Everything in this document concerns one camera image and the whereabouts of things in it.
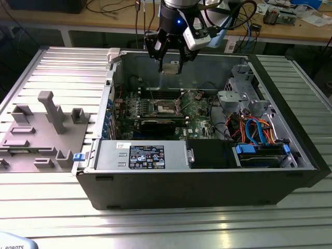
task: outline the blue latch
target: blue latch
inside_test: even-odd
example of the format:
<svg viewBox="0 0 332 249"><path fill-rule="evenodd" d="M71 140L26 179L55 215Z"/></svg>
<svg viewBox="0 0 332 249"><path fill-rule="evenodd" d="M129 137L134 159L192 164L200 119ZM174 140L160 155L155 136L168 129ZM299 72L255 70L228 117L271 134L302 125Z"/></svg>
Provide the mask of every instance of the blue latch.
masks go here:
<svg viewBox="0 0 332 249"><path fill-rule="evenodd" d="M286 154L289 154L291 152L291 149L289 148L289 146L287 144L285 144L283 147L284 147Z"/></svg>
<svg viewBox="0 0 332 249"><path fill-rule="evenodd" d="M256 153L255 147L251 144L239 144L236 147L237 154L241 153L250 153L254 154Z"/></svg>
<svg viewBox="0 0 332 249"><path fill-rule="evenodd" d="M74 162L84 162L86 159L86 153L75 153L73 157Z"/></svg>

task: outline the logo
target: logo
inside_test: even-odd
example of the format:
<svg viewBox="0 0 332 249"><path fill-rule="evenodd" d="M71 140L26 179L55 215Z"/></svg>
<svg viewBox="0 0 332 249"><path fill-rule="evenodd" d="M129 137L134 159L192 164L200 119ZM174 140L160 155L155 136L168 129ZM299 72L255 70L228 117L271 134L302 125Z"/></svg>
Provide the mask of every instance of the logo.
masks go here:
<svg viewBox="0 0 332 249"><path fill-rule="evenodd" d="M138 161L142 162L142 161L146 161L145 155L141 155L137 158Z"/></svg>

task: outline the wooden tabletop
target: wooden tabletop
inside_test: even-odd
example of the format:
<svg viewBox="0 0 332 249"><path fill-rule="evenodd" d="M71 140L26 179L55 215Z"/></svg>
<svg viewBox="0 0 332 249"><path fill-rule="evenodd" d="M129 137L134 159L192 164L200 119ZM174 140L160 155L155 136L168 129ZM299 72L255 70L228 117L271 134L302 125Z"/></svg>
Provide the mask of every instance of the wooden tabletop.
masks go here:
<svg viewBox="0 0 332 249"><path fill-rule="evenodd" d="M101 0L102 4L116 3L115 0ZM107 10L118 9L124 6L133 4L133 0L124 0L121 4L109 6ZM90 6L91 9L100 10L98 1L94 1ZM21 24L24 23L39 23L39 24L56 24L56 25L83 25L83 26L97 26L97 27L117 27L125 29L135 28L135 8L128 7L117 12L116 18L104 16L101 13L94 13L87 9L82 10L80 14L67 14L59 12L43 12L43 11L25 11L25 10L10 10L8 11ZM158 9L156 4L155 19L152 23L151 29L155 30L158 27ZM146 25L148 25L153 12L153 5L146 4ZM262 21L263 16L255 14L252 22L262 25L260 37L265 38L280 38L293 40L309 40L314 42L327 42L332 35L332 25L325 25L316 27L297 19L295 25L265 25ZM10 20L3 9L0 9L0 21ZM138 28L143 29L143 7L139 13ZM241 26L235 30L228 31L228 35L245 35L246 31Z"/></svg>

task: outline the warning label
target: warning label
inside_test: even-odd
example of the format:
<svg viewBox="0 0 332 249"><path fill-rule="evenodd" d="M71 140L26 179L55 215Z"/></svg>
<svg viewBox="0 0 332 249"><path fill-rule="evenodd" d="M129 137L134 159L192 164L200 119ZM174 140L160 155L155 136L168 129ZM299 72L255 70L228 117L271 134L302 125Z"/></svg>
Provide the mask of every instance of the warning label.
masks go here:
<svg viewBox="0 0 332 249"><path fill-rule="evenodd" d="M129 168L140 169L165 169L164 146L130 146Z"/></svg>

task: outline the motherboard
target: motherboard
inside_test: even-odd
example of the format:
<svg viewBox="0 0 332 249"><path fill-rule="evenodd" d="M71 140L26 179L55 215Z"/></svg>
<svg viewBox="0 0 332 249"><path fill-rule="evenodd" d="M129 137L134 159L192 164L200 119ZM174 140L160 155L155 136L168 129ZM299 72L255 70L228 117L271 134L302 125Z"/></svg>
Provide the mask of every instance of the motherboard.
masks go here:
<svg viewBox="0 0 332 249"><path fill-rule="evenodd" d="M215 128L209 119L211 101L200 90L123 93L114 105L115 138L214 139Z"/></svg>

